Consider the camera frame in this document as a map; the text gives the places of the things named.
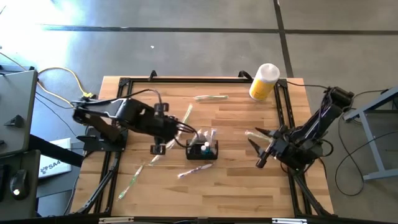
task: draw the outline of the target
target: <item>butcher block tabletop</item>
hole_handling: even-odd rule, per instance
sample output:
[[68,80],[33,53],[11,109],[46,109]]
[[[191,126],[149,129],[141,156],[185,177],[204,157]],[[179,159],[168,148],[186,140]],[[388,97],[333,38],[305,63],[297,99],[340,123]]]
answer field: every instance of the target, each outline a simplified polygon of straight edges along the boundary
[[[120,78],[104,77],[99,98],[115,98]],[[288,78],[288,81],[303,84],[302,78]],[[126,150],[119,166],[112,216],[294,216],[289,181],[287,174],[280,168],[280,162],[270,158],[263,169],[258,169],[255,166],[256,152],[244,134],[246,130],[256,132],[255,127],[279,127],[273,92],[262,102],[250,98],[248,83],[134,83],[132,92],[146,88],[159,91],[162,101],[170,105],[168,114],[179,119],[183,118],[189,104],[192,104],[187,124],[196,130],[217,129],[218,159],[214,161],[213,167],[178,179],[178,174],[208,161],[188,161],[185,150],[176,145],[154,166],[148,166],[154,157],[149,152],[153,137],[129,131]],[[307,94],[304,87],[291,84],[289,93],[295,124],[300,126],[311,117]],[[229,98],[197,103],[193,97],[198,95],[228,95]],[[134,98],[151,106],[158,103],[158,97],[153,92],[145,92]],[[281,98],[285,108],[283,93]],[[192,134],[184,133],[180,141],[185,142],[192,137]],[[253,140],[263,147],[268,145],[267,142]],[[103,159],[104,152],[94,152],[84,160],[71,212],[82,207],[97,187]],[[135,184],[123,199],[118,200],[118,195],[128,186],[142,164],[145,166]],[[325,209],[332,213],[333,207],[322,165],[316,161],[305,177],[308,188]],[[102,208],[106,204],[108,190],[109,184],[104,191]],[[299,190],[298,197],[303,210]]]

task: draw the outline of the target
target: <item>bottle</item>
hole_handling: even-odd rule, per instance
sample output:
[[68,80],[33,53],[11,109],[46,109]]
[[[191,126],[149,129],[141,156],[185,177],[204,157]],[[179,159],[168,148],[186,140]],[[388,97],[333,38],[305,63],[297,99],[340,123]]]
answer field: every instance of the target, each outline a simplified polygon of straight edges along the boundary
[[275,65],[271,63],[261,65],[249,90],[251,98],[257,101],[265,100],[278,81],[279,75],[279,69]]

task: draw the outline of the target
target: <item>concrete floor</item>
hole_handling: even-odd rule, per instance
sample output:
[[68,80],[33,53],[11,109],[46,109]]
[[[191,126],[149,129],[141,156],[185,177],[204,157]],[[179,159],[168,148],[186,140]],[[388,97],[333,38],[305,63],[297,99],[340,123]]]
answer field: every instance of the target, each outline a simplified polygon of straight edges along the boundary
[[[279,4],[286,29],[398,30],[398,2],[394,0],[279,0]],[[283,77],[287,75],[279,34],[43,31],[35,24],[277,29],[272,0],[9,1],[0,15],[0,45],[4,53],[39,70],[51,66],[72,69],[84,88],[93,93],[99,92],[105,75],[149,75],[153,69],[162,76],[235,77],[240,70],[255,74],[260,64],[269,62],[281,69]],[[286,38],[293,75],[304,78],[305,83],[340,86],[354,93],[398,83],[398,35],[287,34]],[[66,72],[47,72],[40,79],[49,90],[57,90],[69,100],[80,97],[73,77]],[[315,112],[322,90],[307,88],[307,94]],[[354,105],[375,97],[377,93],[360,96]],[[74,132],[83,133],[70,110],[49,106]],[[48,132],[51,126],[56,126],[57,132]],[[360,126],[342,127],[349,150],[366,142]],[[35,103],[31,132],[46,140],[73,136],[39,102]],[[334,183],[334,173],[346,153],[337,138],[336,122],[326,138],[335,145],[335,152],[325,158],[335,213],[396,222],[398,178],[366,182],[364,191],[355,197],[342,195]],[[398,165],[398,153],[389,157]],[[354,158],[364,174],[376,171],[368,147]],[[341,187],[356,191],[360,179],[352,162],[347,161],[340,172]],[[60,215],[67,199],[68,193],[43,198],[39,212]]]

